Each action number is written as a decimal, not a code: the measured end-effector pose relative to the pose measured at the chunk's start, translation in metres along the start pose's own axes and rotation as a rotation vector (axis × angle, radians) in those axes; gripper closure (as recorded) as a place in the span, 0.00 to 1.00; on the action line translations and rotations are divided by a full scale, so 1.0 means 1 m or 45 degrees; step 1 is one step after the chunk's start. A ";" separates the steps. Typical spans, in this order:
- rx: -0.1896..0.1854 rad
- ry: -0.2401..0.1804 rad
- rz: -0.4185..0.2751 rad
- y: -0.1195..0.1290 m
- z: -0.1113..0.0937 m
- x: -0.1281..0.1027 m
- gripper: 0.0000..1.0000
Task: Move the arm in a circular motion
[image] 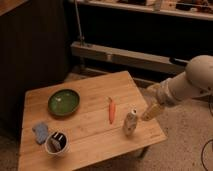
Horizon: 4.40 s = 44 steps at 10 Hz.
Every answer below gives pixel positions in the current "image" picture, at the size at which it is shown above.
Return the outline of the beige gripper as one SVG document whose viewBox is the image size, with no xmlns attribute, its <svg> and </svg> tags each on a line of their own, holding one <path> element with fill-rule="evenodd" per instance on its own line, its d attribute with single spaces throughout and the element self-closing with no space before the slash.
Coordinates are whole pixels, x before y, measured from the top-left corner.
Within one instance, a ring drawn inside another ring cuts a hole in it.
<svg viewBox="0 0 213 171">
<path fill-rule="evenodd" d="M 143 121 L 150 121 L 157 117 L 164 111 L 164 107 L 159 103 L 152 103 L 147 107 L 146 111 L 142 114 L 141 119 Z"/>
</svg>

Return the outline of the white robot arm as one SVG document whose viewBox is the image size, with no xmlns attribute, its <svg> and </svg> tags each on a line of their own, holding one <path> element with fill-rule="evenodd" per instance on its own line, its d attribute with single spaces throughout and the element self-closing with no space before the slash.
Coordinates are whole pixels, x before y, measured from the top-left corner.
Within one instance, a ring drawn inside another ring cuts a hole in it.
<svg viewBox="0 0 213 171">
<path fill-rule="evenodd" d="M 148 90 L 154 94 L 154 101 L 142 114 L 143 121 L 150 121 L 166 107 L 176 106 L 184 100 L 213 94 L 213 56 L 192 58 L 182 73 L 153 84 Z"/>
</svg>

